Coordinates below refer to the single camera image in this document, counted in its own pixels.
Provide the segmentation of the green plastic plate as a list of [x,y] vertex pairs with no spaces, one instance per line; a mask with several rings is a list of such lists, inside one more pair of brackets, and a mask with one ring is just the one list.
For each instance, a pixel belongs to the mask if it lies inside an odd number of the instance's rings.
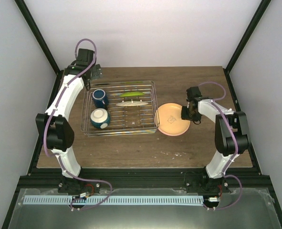
[[120,97],[136,97],[136,96],[143,96],[144,94],[145,94],[144,92],[139,92],[139,91],[126,92],[126,93],[120,94]]

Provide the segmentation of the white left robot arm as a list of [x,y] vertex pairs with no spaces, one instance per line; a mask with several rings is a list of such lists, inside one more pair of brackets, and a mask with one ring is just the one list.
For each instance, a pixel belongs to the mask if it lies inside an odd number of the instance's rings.
[[54,101],[35,118],[46,156],[57,159],[64,182],[76,193],[95,181],[79,176],[81,166],[73,151],[74,131],[69,124],[69,115],[80,91],[90,89],[91,79],[100,71],[100,66],[96,65],[96,54],[96,49],[75,50],[75,61],[64,70],[62,85]]

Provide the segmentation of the white and teal bowl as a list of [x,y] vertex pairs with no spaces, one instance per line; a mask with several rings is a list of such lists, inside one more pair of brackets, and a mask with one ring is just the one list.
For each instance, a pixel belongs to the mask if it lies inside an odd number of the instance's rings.
[[111,122],[111,118],[107,110],[97,108],[91,112],[90,121],[93,127],[98,129],[105,129]]

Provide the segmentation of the dark blue ceramic mug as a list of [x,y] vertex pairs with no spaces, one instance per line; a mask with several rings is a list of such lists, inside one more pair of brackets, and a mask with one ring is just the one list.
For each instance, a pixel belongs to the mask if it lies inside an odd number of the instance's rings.
[[96,108],[103,108],[107,110],[109,104],[106,92],[103,89],[96,89],[92,93],[92,100]]

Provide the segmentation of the cream orange bear plate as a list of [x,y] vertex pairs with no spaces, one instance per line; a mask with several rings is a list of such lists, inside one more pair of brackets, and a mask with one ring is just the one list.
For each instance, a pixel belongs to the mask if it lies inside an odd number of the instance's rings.
[[182,106],[176,103],[161,105],[155,112],[158,130],[168,136],[184,134],[190,127],[190,121],[181,119],[181,110]]

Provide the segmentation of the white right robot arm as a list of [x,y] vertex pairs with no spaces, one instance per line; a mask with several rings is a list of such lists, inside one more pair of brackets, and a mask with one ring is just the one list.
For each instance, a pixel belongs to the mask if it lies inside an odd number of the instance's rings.
[[215,99],[204,97],[199,87],[186,90],[188,105],[181,109],[181,119],[199,125],[203,116],[215,124],[216,152],[205,166],[199,186],[205,192],[213,191],[225,177],[227,169],[251,144],[249,125],[244,112],[227,109]]

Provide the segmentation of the woven bamboo tray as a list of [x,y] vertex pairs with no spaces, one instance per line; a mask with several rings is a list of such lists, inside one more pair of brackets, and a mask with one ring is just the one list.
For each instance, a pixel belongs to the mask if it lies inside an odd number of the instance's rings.
[[116,106],[120,106],[120,107],[133,107],[133,106],[144,106],[144,105],[148,105],[148,102],[144,102],[142,100],[140,101],[130,100],[130,101],[122,101],[116,104]]

